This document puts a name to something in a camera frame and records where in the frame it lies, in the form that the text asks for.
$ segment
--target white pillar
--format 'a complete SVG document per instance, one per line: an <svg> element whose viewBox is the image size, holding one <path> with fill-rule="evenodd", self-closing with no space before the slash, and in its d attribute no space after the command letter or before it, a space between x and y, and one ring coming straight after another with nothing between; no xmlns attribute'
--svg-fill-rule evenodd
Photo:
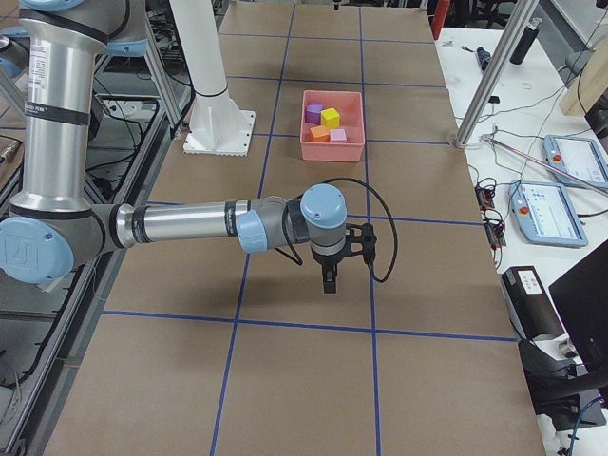
<svg viewBox="0 0 608 456"><path fill-rule="evenodd" d="M256 113L239 110L228 93L211 0L170 0L170 4L197 91L183 150L247 155Z"/></svg>

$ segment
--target purple cube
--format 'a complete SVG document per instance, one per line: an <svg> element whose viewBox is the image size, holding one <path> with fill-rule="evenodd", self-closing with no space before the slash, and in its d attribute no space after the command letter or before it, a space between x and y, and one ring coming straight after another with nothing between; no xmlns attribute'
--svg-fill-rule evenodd
<svg viewBox="0 0 608 456"><path fill-rule="evenodd" d="M323 104L311 103L306 106L304 112L304 121L308 124L321 125L321 111L323 110Z"/></svg>

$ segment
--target black box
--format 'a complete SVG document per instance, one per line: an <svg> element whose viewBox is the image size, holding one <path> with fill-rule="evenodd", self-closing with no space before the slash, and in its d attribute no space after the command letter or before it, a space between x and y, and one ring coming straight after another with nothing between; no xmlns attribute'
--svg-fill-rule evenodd
<svg viewBox="0 0 608 456"><path fill-rule="evenodd" d="M520 335L550 340L565 333L534 266L509 268L502 279L511 319Z"/></svg>

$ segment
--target pink cube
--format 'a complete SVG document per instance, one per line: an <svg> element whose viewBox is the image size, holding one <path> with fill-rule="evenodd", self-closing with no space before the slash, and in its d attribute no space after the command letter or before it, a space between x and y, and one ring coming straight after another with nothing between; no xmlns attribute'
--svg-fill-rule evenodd
<svg viewBox="0 0 608 456"><path fill-rule="evenodd" d="M330 130L330 143L334 144L346 144L346 130L344 128L334 128Z"/></svg>

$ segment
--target power cord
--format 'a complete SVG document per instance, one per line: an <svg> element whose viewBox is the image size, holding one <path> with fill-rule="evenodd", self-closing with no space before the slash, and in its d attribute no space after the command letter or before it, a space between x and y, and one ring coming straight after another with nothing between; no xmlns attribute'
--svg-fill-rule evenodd
<svg viewBox="0 0 608 456"><path fill-rule="evenodd" d="M596 397L595 399L589 401L587 403L587 405L580 410L579 417L577 418L577 422L574 424L574 427L572 428L572 434L570 435L570 448L568 449L567 456L572 456L572 454L574 453L574 443L577 441L577 432L579 430L580 423L582 423L583 416L585 415L585 413L591 406L593 406L597 402L603 402L603 401L604 401L603 396Z"/></svg>
<svg viewBox="0 0 608 456"><path fill-rule="evenodd" d="M387 272L382 278L378 278L375 274L373 263L368 264L368 268L370 269L370 274L373 280L378 283L385 283L387 280L389 280L389 277L392 274L392 270L395 267L395 263L397 262L397 256L399 255L399 235L397 234L397 226L395 225L395 220L392 216L392 213L390 212L389 207L387 206L384 199L380 196L380 194L371 185L366 182L363 182L362 180L355 178L333 178L323 181L323 183L332 182L352 182L356 183L357 185L361 185L362 187L365 187L368 191L370 191L372 195L374 195L374 197L378 200L380 205L382 205L382 208L387 214L387 218L389 219L390 224L390 230L392 231L392 257L390 259L389 268L387 269Z"/></svg>

